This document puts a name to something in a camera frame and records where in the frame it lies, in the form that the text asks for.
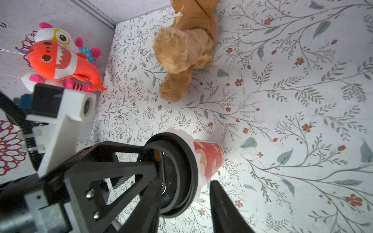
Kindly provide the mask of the black cup lid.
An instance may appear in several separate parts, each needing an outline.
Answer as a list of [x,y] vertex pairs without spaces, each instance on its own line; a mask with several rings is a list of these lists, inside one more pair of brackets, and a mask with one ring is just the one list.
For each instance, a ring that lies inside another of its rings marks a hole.
[[175,133],[151,137],[138,156],[138,162],[155,162],[161,177],[160,216],[174,218],[194,202],[198,190],[198,166],[193,144]]

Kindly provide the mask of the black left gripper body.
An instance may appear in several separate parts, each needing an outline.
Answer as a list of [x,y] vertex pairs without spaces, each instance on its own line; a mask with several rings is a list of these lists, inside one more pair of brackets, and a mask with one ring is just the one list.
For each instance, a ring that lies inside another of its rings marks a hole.
[[69,233],[62,177],[40,180],[36,174],[1,185],[2,233]]

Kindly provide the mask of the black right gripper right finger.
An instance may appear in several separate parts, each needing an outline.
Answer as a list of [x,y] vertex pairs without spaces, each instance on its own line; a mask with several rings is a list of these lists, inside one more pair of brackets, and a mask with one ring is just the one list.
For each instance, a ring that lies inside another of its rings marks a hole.
[[218,181],[210,183],[210,205],[215,233],[253,233]]

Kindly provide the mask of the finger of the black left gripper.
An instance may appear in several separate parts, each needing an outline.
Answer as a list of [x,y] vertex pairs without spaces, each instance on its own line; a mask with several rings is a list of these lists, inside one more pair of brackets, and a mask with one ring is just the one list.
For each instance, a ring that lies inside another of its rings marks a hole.
[[82,162],[64,175],[79,233],[117,233],[117,217],[151,184],[159,184],[154,162]]
[[132,192],[143,192],[152,182],[150,162],[120,162],[117,153],[142,156],[142,146],[112,141],[98,143],[81,150],[43,177],[48,192],[101,192],[101,181],[109,179],[114,188],[132,176]]

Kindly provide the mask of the paper milk tea cup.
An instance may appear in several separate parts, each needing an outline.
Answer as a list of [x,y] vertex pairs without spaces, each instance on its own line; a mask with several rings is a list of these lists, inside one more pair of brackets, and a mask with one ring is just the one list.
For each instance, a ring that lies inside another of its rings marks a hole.
[[223,148],[216,142],[194,139],[192,135],[183,130],[169,128],[167,133],[181,137],[194,154],[194,160],[198,168],[198,186],[193,201],[197,201],[201,189],[208,184],[212,176],[221,168],[225,160]]

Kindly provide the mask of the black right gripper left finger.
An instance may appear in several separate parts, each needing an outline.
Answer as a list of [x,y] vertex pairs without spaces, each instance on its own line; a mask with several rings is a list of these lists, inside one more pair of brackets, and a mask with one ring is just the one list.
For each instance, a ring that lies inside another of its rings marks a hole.
[[161,208],[161,179],[153,180],[120,233],[157,233]]

